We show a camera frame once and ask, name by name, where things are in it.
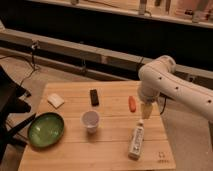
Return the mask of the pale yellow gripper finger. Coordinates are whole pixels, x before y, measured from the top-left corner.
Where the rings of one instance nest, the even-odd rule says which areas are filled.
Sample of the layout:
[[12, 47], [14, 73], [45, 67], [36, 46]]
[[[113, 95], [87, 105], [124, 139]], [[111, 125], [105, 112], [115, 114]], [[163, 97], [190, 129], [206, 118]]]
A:
[[153, 105], [151, 103], [143, 103], [141, 105], [141, 112], [143, 119], [149, 119], [152, 113]]

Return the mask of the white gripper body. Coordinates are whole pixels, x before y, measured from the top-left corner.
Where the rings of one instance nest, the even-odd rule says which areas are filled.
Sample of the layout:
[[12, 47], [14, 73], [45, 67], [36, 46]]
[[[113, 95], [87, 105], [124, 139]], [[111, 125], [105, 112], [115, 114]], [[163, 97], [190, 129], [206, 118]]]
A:
[[146, 104], [153, 103], [159, 97], [160, 92], [150, 88], [148, 85], [140, 83], [137, 89], [138, 96], [141, 101]]

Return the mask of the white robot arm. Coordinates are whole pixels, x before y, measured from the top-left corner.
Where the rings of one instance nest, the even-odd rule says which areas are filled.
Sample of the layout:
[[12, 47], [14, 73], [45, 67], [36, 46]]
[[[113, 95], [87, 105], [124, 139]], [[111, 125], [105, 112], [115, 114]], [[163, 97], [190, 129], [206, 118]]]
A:
[[163, 93], [213, 123], [213, 90], [175, 76], [175, 67], [175, 60], [167, 55], [143, 65], [138, 71], [140, 100], [150, 104]]

